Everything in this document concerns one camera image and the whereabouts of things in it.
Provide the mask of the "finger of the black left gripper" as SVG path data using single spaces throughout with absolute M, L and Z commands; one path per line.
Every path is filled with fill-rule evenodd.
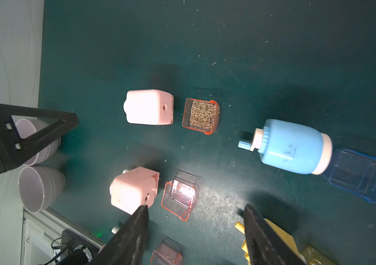
M 0 174 L 44 162 L 78 123 L 74 113 L 0 104 Z

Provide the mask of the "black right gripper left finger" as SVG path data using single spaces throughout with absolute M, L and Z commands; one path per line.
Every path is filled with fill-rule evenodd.
M 139 206 L 90 264 L 141 265 L 148 236 L 148 224 L 148 206 Z

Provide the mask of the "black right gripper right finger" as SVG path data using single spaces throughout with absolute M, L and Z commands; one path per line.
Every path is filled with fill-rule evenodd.
M 244 208 L 246 246 L 252 265 L 304 265 L 252 205 Z

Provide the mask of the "pink sharpener row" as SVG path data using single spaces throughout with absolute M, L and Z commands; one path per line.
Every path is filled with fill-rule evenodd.
M 124 112 L 131 124 L 170 125 L 174 120 L 174 97 L 157 89 L 128 91 Z
M 144 167 L 124 170 L 110 185 L 111 205 L 132 215 L 139 206 L 151 207 L 158 194 L 160 173 Z

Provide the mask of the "pink sharpener back row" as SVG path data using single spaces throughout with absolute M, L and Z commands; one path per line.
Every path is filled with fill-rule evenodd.
M 131 124 L 170 125 L 174 120 L 174 97 L 157 89 L 128 91 L 124 112 Z

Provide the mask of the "red tray back row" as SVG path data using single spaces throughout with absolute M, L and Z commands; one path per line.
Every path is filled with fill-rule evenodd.
M 214 100 L 187 98 L 185 101 L 182 126 L 211 135 L 218 127 L 220 106 Z

